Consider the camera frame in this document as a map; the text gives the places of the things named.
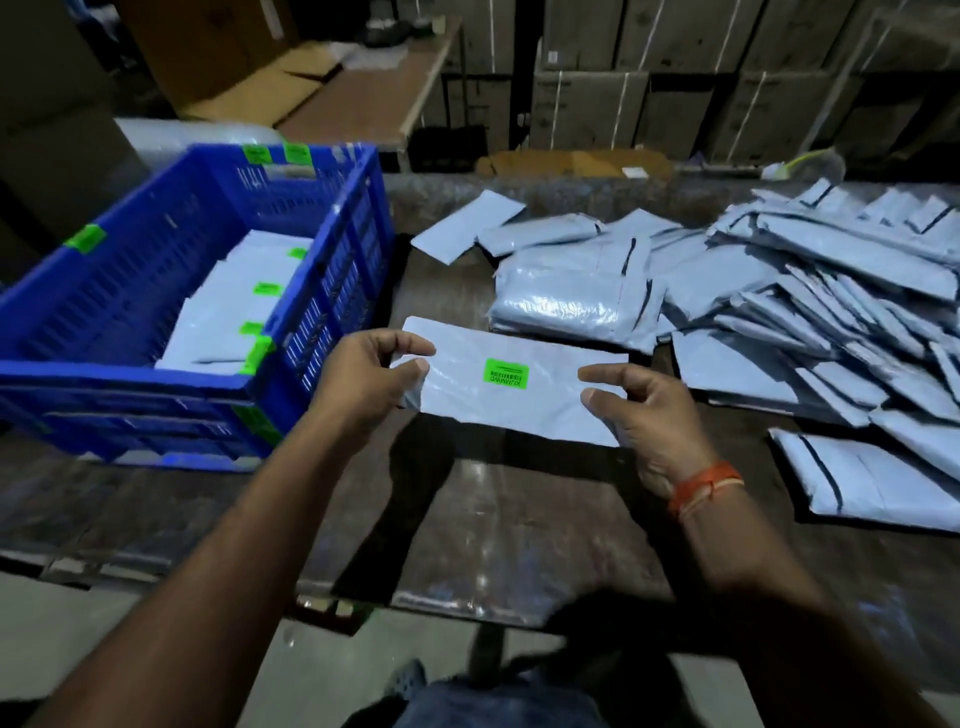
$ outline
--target table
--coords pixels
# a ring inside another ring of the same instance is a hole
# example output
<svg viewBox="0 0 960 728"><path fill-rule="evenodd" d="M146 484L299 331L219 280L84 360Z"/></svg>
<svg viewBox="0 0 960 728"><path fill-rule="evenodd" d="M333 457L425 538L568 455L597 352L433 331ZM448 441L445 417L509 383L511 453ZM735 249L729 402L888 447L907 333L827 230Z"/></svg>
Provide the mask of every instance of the table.
<svg viewBox="0 0 960 728"><path fill-rule="evenodd" d="M400 171L409 172L407 142L456 36L461 37L460 67L466 68L463 24L448 16L442 36L408 41L408 53L397 68L341 71L276 129L288 141L302 144L369 142L381 152L396 153ZM461 82L467 118L463 73Z"/></svg>
<svg viewBox="0 0 960 728"><path fill-rule="evenodd" d="M696 226L747 200L759 185L685 177L505 182L440 175L388 176L386 184L396 227L407 233L423 230L485 186L523 200L533 215L582 211L612 220L644 206ZM783 194L803 187L762 186ZM848 187L865 198L882 191L872 184ZM960 198L956 188L913 188L951 202ZM449 267L412 251L391 324L416 314L484 328L491 273L478 249ZM653 366L671 371L669 348L657 350ZM920 687L960 690L960 539L811 520L796 500L789 469L778 467L765 442L768 427L798 425L748 410L700 408L721 454L744 474L760 507L854 626ZM663 547L676 532L635 478L622 450L397 410L335 489L299 593L562 629L550 621L556 610L609 587L632 595L637 619L651 619L671 648L718 649L686 627L699 620L685 619L675 603L683 569L666 558L681 552ZM189 553L246 481L237 474L79 463L10 433L0 438L0 549L38 561L48 579L154 579Z"/></svg>

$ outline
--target green sticker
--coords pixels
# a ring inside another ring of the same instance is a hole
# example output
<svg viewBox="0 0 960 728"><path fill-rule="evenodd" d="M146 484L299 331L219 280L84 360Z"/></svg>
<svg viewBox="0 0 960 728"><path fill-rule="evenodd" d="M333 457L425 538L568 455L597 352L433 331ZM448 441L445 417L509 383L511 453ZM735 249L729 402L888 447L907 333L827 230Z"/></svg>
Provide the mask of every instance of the green sticker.
<svg viewBox="0 0 960 728"><path fill-rule="evenodd" d="M530 367L526 364L515 364L499 359L487 359L487 366L483 370L483 380L491 384L502 384L505 387L516 389L527 388L527 377Z"/></svg>
<svg viewBox="0 0 960 728"><path fill-rule="evenodd" d="M253 348L250 349L250 353L247 354L247 359L243 363L243 369L240 370L240 374L255 375L264 357L274 349L276 349L276 345L272 338L257 334L256 341L253 342Z"/></svg>
<svg viewBox="0 0 960 728"><path fill-rule="evenodd" d="M283 433L274 427L262 409L256 406L240 407L234 404L233 411L240 418L240 422L246 425L254 435L262 437L274 447L280 444Z"/></svg>
<svg viewBox="0 0 960 728"><path fill-rule="evenodd" d="M283 286L279 283L260 282L253 287L253 293L257 296L279 296L283 293Z"/></svg>
<svg viewBox="0 0 960 728"><path fill-rule="evenodd" d="M306 144L284 144L283 155L287 158L287 164L306 164L313 166L313 158L310 157L310 147Z"/></svg>
<svg viewBox="0 0 960 728"><path fill-rule="evenodd" d="M258 324L256 321L248 321L242 327L240 327L240 333L244 336L256 336L263 330L263 324Z"/></svg>
<svg viewBox="0 0 960 728"><path fill-rule="evenodd" d="M84 255L96 248L107 237L107 232L99 225L87 225L83 230L67 240L63 245L74 248Z"/></svg>
<svg viewBox="0 0 960 728"><path fill-rule="evenodd" d="M262 144L244 144L243 153L247 156L250 164L273 164L274 158L270 156L270 150Z"/></svg>

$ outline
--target brown cardboard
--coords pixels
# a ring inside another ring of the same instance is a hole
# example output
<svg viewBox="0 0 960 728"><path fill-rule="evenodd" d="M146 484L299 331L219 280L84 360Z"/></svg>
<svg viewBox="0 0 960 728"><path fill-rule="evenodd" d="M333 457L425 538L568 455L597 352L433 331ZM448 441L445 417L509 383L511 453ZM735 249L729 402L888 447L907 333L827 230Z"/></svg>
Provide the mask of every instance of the brown cardboard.
<svg viewBox="0 0 960 728"><path fill-rule="evenodd" d="M546 152L514 149L477 160L476 173L485 177L626 177L624 167L642 167L658 180L673 176L673 165L648 149L594 152Z"/></svg>
<svg viewBox="0 0 960 728"><path fill-rule="evenodd" d="M716 164L768 164L795 157L833 84L824 72L744 73L710 131Z"/></svg>
<svg viewBox="0 0 960 728"><path fill-rule="evenodd" d="M609 71L623 0L546 0L540 68Z"/></svg>
<svg viewBox="0 0 960 728"><path fill-rule="evenodd" d="M824 67L836 70L843 67L844 63L848 60L851 53L853 53L854 49L856 48L856 44L860 40L860 36L864 29L870 22L874 11L897 14L898 12L904 11L922 11L926 8L942 6L944 4L945 0L909 0L906 3L904 3L903 0L857 0L856 5L853 7L852 12L847 18L847 22L844 25L843 30L840 32L840 35L833 43L833 47L830 49ZM874 50L876 49L877 42L880 40L880 36L882 36L885 27L886 26L882 26L879 29L874 29L870 33L867 44L864 48L864 53L858 59L858 62L854 64L854 71L864 70L863 62L873 54ZM886 41L888 39L890 39L889 34L888 37L885 38L880 44L881 48L886 45ZM907 70L895 67L898 65L896 63L896 57L892 57L890 60L893 62L884 63L888 66L887 70Z"/></svg>
<svg viewBox="0 0 960 728"><path fill-rule="evenodd" d="M855 0L769 0L743 61L745 71L822 67Z"/></svg>
<svg viewBox="0 0 960 728"><path fill-rule="evenodd" d="M487 130L490 154L510 149L510 81L467 79L467 113L471 125ZM464 126L464 91L461 79L446 80L450 128Z"/></svg>
<svg viewBox="0 0 960 728"><path fill-rule="evenodd" d="M286 0L114 0L176 109L210 99L297 45Z"/></svg>
<svg viewBox="0 0 960 728"><path fill-rule="evenodd" d="M616 68L731 73L762 5L763 0L627 0Z"/></svg>
<svg viewBox="0 0 960 728"><path fill-rule="evenodd" d="M106 106L75 109L0 142L0 180L61 240L148 175Z"/></svg>
<svg viewBox="0 0 960 728"><path fill-rule="evenodd" d="M531 149L613 149L633 146L646 94L645 73L534 74Z"/></svg>
<svg viewBox="0 0 960 728"><path fill-rule="evenodd" d="M923 99L914 99L895 106L853 109L840 127L833 146L847 159L884 158L922 102Z"/></svg>
<svg viewBox="0 0 960 728"><path fill-rule="evenodd" d="M960 8L881 11L854 69L885 71L960 70Z"/></svg>
<svg viewBox="0 0 960 728"><path fill-rule="evenodd" d="M435 15L460 17L467 41L467 73L514 72L516 0L397 0L396 9L401 20ZM444 71L460 71L459 38L450 49Z"/></svg>
<svg viewBox="0 0 960 728"><path fill-rule="evenodd" d="M677 161L689 159L712 97L712 90L648 92L634 144Z"/></svg>
<svg viewBox="0 0 960 728"><path fill-rule="evenodd" d="M183 110L188 119L240 121L272 127L321 87L311 81L269 65L252 73L216 98Z"/></svg>
<svg viewBox="0 0 960 728"><path fill-rule="evenodd" d="M329 46L315 40L290 49L274 61L274 66L281 71L318 81L328 76L339 64Z"/></svg>
<svg viewBox="0 0 960 728"><path fill-rule="evenodd" d="M62 0L7 3L0 63L0 136L105 100L113 81L93 57Z"/></svg>

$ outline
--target red thread bracelet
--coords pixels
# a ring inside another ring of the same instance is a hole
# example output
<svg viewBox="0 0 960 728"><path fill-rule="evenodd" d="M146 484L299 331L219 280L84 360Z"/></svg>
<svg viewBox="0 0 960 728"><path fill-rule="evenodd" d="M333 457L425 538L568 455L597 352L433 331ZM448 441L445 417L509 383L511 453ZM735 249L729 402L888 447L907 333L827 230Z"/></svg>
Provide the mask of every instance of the red thread bracelet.
<svg viewBox="0 0 960 728"><path fill-rule="evenodd" d="M717 483L724 480L738 480L741 483L743 482L743 477L741 477L740 473L726 460L711 465L706 470L700 471L693 477L677 485L677 487L674 488L673 497L670 499L667 510L669 510L675 518L678 518L684 510L684 507L687 506L693 497L700 493L701 490L710 488L710 497L713 497Z"/></svg>

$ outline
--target pile of packages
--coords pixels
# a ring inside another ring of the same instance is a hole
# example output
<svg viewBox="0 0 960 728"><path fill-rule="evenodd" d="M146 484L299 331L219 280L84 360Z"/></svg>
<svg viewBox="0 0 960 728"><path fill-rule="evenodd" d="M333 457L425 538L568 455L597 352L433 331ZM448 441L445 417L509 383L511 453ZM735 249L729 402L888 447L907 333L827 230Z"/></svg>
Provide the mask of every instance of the pile of packages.
<svg viewBox="0 0 960 728"><path fill-rule="evenodd" d="M244 374L256 337L312 243L308 237L248 232L183 302L155 367Z"/></svg>
<svg viewBox="0 0 960 728"><path fill-rule="evenodd" d="M511 254L492 330L645 353L672 339L712 403L877 427L902 447L771 435L815 513L960 531L960 213L940 199L865 204L820 181L794 199L758 190L706 231L637 210L477 241Z"/></svg>

